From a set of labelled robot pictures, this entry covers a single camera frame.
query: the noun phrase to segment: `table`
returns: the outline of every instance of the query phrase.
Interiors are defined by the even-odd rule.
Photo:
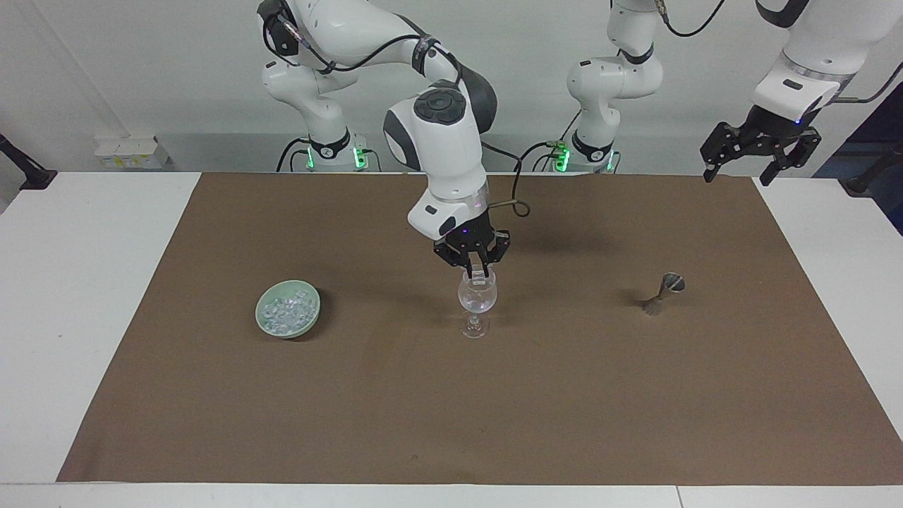
[[[24,506],[124,500],[155,506],[177,498],[210,506],[407,500],[440,506],[890,508],[903,498],[898,486],[52,484],[198,178],[62,174],[47,191],[20,194],[0,218],[0,499]],[[903,239],[872,202],[848,198],[837,182],[779,180],[761,191],[900,433],[903,314],[895,307],[903,301]]]

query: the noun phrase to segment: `light green bowl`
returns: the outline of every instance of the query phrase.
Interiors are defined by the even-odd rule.
[[[309,295],[313,296],[314,302],[316,302],[314,306],[313,319],[307,325],[304,325],[299,330],[294,330],[285,335],[277,335],[270,334],[264,329],[264,307],[272,303],[277,298],[294,298],[295,294],[298,291],[306,292]],[[255,311],[257,326],[260,327],[261,330],[264,331],[265,334],[272,335],[273,337],[278,337],[280,339],[294,339],[300,337],[306,333],[308,333],[314,325],[317,324],[317,318],[320,317],[320,293],[317,293],[317,289],[310,284],[302,281],[302,280],[286,280],[285,282],[280,282],[273,287],[270,287],[266,290],[263,296],[257,300],[257,309]]]

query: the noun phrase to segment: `metal jigger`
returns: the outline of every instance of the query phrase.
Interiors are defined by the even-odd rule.
[[[648,315],[662,314],[665,307],[665,298],[671,295],[684,292],[686,289],[686,281],[683,277],[674,272],[668,272],[662,277],[662,286],[658,290],[658,295],[643,303],[643,310]]]

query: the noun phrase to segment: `brown table mat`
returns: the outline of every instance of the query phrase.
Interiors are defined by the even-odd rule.
[[[425,183],[203,175],[59,481],[903,484],[749,179],[523,179],[478,341],[460,271],[406,224]],[[669,270],[688,290],[646,316]],[[323,295],[304,342],[254,322],[289,278]]]

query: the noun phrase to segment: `white wall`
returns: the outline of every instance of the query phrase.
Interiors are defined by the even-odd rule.
[[[103,127],[47,48],[0,2],[0,132],[45,165],[98,170],[93,136]],[[34,0],[75,60],[133,134],[156,134],[186,171],[269,171],[278,149],[304,131],[291,108],[266,95],[260,70],[272,60],[260,41],[256,0]],[[520,151],[554,138],[576,111],[564,79],[573,62],[614,54],[605,36],[603,0],[374,0],[432,31],[500,97],[487,139]],[[672,2],[672,23],[688,30],[714,0]],[[656,50],[666,66],[654,97],[621,101],[618,149],[622,172],[699,174],[698,148],[714,125],[738,125],[749,95],[787,32],[761,20],[753,0],[728,2],[702,35],[676,39],[664,28]],[[903,54],[903,27],[873,52],[849,93],[871,94]],[[334,94],[349,123],[384,149],[385,110],[424,81],[401,66],[367,69],[359,85]],[[811,175],[870,114],[869,106],[835,106],[818,118],[825,142]],[[383,150],[383,162],[391,156]],[[487,157],[489,169],[503,159]],[[766,161],[747,159],[727,173],[758,174]],[[11,168],[0,160],[0,199],[9,197]]]

